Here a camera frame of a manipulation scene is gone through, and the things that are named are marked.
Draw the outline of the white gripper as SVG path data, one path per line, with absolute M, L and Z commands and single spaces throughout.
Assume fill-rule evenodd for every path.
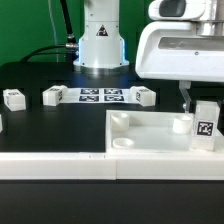
M 224 82 L 224 0 L 153 0 L 148 15 L 135 70 L 144 79 L 181 80 L 190 113 L 190 81 Z

